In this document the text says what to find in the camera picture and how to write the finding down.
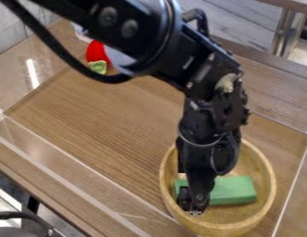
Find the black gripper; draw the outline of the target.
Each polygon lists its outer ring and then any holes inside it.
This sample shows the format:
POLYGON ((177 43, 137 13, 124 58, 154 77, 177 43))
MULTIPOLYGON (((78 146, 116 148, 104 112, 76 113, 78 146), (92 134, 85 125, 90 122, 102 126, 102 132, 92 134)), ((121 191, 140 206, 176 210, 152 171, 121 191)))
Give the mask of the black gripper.
POLYGON ((188 188, 178 188, 177 204, 182 211, 200 215, 210 200, 214 179, 233 169, 241 145, 238 129, 225 132, 210 146, 176 141, 178 170, 185 173, 188 188))

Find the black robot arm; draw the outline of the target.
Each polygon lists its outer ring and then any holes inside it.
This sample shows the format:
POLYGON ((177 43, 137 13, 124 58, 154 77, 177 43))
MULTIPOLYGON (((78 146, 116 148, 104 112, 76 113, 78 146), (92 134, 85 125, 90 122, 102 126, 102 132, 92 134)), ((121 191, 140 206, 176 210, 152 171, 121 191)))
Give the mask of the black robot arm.
POLYGON ((0 0, 58 58, 84 76, 108 84, 150 75, 184 94, 178 121, 178 191, 182 210, 201 214, 216 177, 234 167, 249 110, 240 64, 212 39, 204 11, 180 9, 177 0, 29 0, 73 22, 102 43, 116 74, 100 75, 70 55, 19 0, 0 0))

